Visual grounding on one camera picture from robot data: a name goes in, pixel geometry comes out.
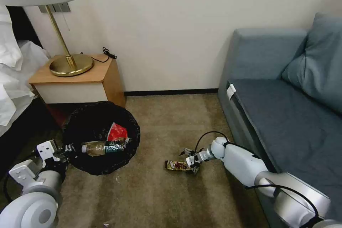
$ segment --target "floor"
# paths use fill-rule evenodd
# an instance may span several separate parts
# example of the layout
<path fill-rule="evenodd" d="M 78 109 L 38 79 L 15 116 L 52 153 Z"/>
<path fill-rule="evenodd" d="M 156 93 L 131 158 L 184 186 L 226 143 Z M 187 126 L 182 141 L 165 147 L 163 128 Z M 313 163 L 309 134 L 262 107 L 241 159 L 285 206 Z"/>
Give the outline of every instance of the floor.
<path fill-rule="evenodd" d="M 219 160 L 204 163 L 196 176 L 164 168 L 165 160 L 183 160 L 182 149 L 194 148 L 207 131 L 232 139 L 215 94 L 128 97 L 126 108 L 141 129 L 137 154 L 105 176 L 69 166 L 58 228 L 268 227 L 255 192 Z"/>

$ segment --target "black trash bag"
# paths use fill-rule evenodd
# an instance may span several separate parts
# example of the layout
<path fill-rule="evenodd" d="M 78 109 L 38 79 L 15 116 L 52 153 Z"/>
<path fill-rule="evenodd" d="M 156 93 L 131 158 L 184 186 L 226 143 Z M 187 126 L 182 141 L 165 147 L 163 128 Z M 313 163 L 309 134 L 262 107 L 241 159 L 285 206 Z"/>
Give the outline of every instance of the black trash bag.
<path fill-rule="evenodd" d="M 113 123 L 127 130 L 131 140 L 124 151 L 91 157 L 82 153 L 82 144 L 89 141 L 106 141 Z M 73 144 L 76 152 L 70 163 L 91 175 L 107 175 L 126 165 L 135 155 L 140 143 L 140 128 L 132 114 L 112 102 L 86 104 L 76 109 L 63 125 L 63 144 Z"/>

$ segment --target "brass lamp base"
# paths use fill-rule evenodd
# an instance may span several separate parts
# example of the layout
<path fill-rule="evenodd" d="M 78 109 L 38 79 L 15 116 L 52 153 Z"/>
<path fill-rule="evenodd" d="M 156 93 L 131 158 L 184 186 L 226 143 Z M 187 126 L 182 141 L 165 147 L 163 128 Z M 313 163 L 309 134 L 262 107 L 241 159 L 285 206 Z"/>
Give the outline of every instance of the brass lamp base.
<path fill-rule="evenodd" d="M 93 59 L 88 55 L 73 54 L 71 57 L 58 55 L 50 64 L 51 73 L 59 77 L 71 77 L 82 74 L 94 66 Z"/>

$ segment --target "bed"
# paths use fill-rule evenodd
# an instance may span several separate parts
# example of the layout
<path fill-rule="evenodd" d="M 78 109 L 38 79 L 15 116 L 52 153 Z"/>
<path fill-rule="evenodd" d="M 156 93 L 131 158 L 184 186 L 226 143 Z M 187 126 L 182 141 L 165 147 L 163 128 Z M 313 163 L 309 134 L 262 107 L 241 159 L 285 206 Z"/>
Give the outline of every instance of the bed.
<path fill-rule="evenodd" d="M 10 10 L 12 24 L 15 24 L 14 31 L 14 26 L 8 22 L 9 12 L 4 6 L 0 6 L 0 136 L 9 130 L 12 123 L 31 104 L 35 95 L 27 81 L 48 61 L 48 53 L 41 48 L 38 38 L 34 37 L 38 45 L 30 41 L 33 28 L 26 36 L 24 33 L 28 32 L 28 26 L 19 26 L 25 22 L 25 13 L 20 17 L 19 9 Z"/>
<path fill-rule="evenodd" d="M 4 78 L 9 79 L 17 88 L 24 89 L 25 93 L 22 97 L 12 99 L 15 112 L 6 125 L 0 125 L 0 177 L 7 171 L 21 149 L 33 138 L 36 140 L 37 134 L 46 133 L 51 128 L 58 128 L 44 103 L 35 97 L 27 83 L 34 72 L 48 61 L 48 54 L 41 48 L 42 45 L 23 8 L 12 6 L 7 8 L 12 21 L 13 34 L 22 54 L 22 64 L 18 71 L 0 64 L 0 78 L 2 78 L 0 84 L 3 86 Z M 0 110 L 2 110 L 1 116 L 8 109 L 0 107 Z"/>

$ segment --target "black cable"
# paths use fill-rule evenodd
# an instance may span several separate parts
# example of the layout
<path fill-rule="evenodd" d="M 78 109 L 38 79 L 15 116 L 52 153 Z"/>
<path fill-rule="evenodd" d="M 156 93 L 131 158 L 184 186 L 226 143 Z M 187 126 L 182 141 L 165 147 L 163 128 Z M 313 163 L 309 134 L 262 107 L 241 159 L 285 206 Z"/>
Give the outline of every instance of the black cable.
<path fill-rule="evenodd" d="M 198 147 L 200 141 L 202 140 L 202 138 L 203 138 L 205 135 L 210 134 L 210 133 L 218 133 L 218 134 L 220 134 L 220 135 L 223 135 L 223 136 L 225 137 L 225 139 L 227 140 L 227 142 L 229 141 L 228 138 L 227 138 L 227 136 L 226 136 L 224 133 L 221 133 L 221 132 L 219 132 L 219 131 L 209 131 L 209 132 L 206 132 L 206 133 L 204 133 L 204 134 L 198 139 L 198 141 L 197 141 L 197 144 L 196 144 L 196 147 L 195 147 L 195 155 L 196 155 L 196 152 L 197 152 L 197 147 Z"/>
<path fill-rule="evenodd" d="M 23 162 L 25 160 L 28 160 L 29 158 L 34 157 L 36 155 L 37 155 L 37 152 L 36 151 L 32 151 L 32 153 L 30 155 L 28 155 L 25 158 L 23 158 L 21 161 L 19 161 L 19 163 Z M 8 203 L 11 203 L 13 200 L 10 197 L 10 195 L 8 194 L 8 191 L 7 191 L 7 182 L 8 182 L 8 178 L 9 177 L 10 177 L 10 174 L 7 172 L 7 175 L 5 176 L 5 179 L 4 179 L 4 184 L 2 186 L 2 189 L 4 191 L 4 195 L 5 195 L 6 200 L 8 201 Z"/>
<path fill-rule="evenodd" d="M 10 174 L 7 173 L 7 175 L 5 176 L 5 179 L 4 179 L 4 184 L 3 184 L 2 189 L 4 191 L 4 195 L 5 195 L 6 200 L 8 201 L 8 203 L 11 203 L 13 200 L 10 197 L 10 195 L 8 194 L 8 191 L 7 191 L 7 182 L 8 182 L 8 178 L 9 177 L 10 177 Z"/>
<path fill-rule="evenodd" d="M 110 51 L 109 51 L 107 48 L 105 48 L 105 47 L 102 48 L 102 51 L 103 51 L 103 53 L 104 53 L 105 55 L 108 56 L 108 58 L 107 58 L 105 61 L 100 61 L 100 60 L 98 60 L 98 59 L 95 59 L 95 58 L 92 57 L 92 56 L 91 56 L 91 57 L 92 57 L 95 61 L 98 61 L 98 62 L 101 62 L 101 63 L 105 63 L 106 61 L 109 60 L 109 58 L 112 58 L 112 59 L 117 59 L 117 58 L 118 58 L 116 55 L 111 54 Z"/>
<path fill-rule="evenodd" d="M 309 203 L 309 205 L 313 208 L 314 212 L 315 212 L 315 216 L 313 218 L 311 218 L 308 222 L 306 222 L 304 225 L 301 226 L 301 228 L 305 228 L 305 227 L 309 227 L 308 224 L 315 224 L 317 222 L 319 222 L 321 220 L 321 218 L 319 217 L 319 213 L 317 208 L 315 207 L 315 205 L 303 194 L 301 194 L 300 192 L 287 187 L 287 186 L 283 186 L 283 185 L 273 185 L 273 184 L 269 184 L 269 185 L 255 185 L 255 186 L 251 186 L 251 187 L 247 187 L 246 189 L 255 189 L 255 188 L 263 188 L 263 187 L 275 187 L 275 188 L 280 188 L 280 189 L 286 189 L 289 190 L 291 192 L 294 192 L 295 194 L 299 195 L 300 197 L 302 197 L 303 199 L 305 199 L 305 201 L 307 203 Z"/>
<path fill-rule="evenodd" d="M 224 145 L 223 145 L 224 147 L 226 147 L 228 144 L 233 144 L 233 145 L 235 145 L 235 146 L 237 146 L 237 147 L 243 148 L 243 149 L 245 149 L 246 151 L 250 152 L 251 154 L 254 155 L 254 157 L 256 157 L 256 158 L 258 158 L 258 159 L 261 159 L 257 154 L 255 154 L 254 152 L 250 151 L 249 149 L 247 149 L 247 148 L 245 148 L 245 147 L 243 147 L 243 146 L 237 145 L 237 144 L 235 144 L 235 143 L 229 141 L 228 138 L 227 138 L 227 136 L 226 136 L 224 133 L 221 133 L 221 132 L 218 132 L 218 131 L 209 131 L 209 132 L 206 132 L 205 134 L 203 134 L 203 135 L 199 138 L 199 140 L 198 140 L 198 142 L 197 142 L 197 144 L 196 144 L 196 147 L 195 147 L 195 155 L 198 153 L 198 152 L 197 152 L 197 147 L 198 147 L 198 145 L 199 145 L 201 139 L 203 138 L 203 136 L 205 136 L 205 135 L 207 135 L 207 134 L 210 134 L 210 133 L 218 133 L 218 134 L 223 135 L 223 136 L 225 137 L 225 139 L 227 140 L 227 142 L 224 143 Z"/>

